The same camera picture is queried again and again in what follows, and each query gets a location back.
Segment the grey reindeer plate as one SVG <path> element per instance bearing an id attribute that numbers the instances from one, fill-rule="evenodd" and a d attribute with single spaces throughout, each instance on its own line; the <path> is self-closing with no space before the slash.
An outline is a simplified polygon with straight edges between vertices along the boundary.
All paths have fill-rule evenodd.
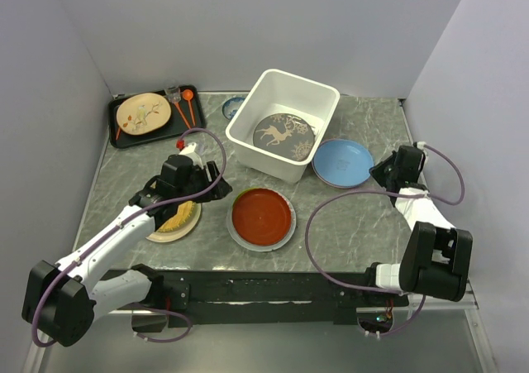
<path id="1" fill-rule="evenodd" d="M 252 141 L 253 146 L 261 150 L 289 160 L 302 161 L 310 154 L 315 135 L 301 117 L 275 113 L 257 124 Z"/>

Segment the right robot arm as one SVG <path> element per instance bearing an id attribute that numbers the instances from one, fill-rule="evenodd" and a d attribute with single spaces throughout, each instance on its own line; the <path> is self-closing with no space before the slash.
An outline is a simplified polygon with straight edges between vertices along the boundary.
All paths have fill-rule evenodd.
<path id="1" fill-rule="evenodd" d="M 423 142 L 400 146 L 369 170 L 411 229 L 403 258 L 374 264 L 374 277 L 361 286 L 363 299 L 380 305 L 391 291 L 460 301 L 466 291 L 473 246 L 470 232 L 456 228 L 437 209 L 436 197 L 419 177 L 434 151 Z"/>

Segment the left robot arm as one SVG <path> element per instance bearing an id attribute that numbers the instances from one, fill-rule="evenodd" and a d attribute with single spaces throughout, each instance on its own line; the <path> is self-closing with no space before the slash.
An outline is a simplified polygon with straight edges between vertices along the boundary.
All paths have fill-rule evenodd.
<path id="1" fill-rule="evenodd" d="M 225 169 L 194 152 L 171 155 L 99 234 L 55 263 L 38 262 L 30 271 L 21 311 L 34 344 L 70 347 L 100 317 L 127 305 L 165 313 L 169 290 L 159 271 L 139 264 L 110 280 L 104 275 L 183 203 L 225 198 L 232 191 L 223 178 Z"/>

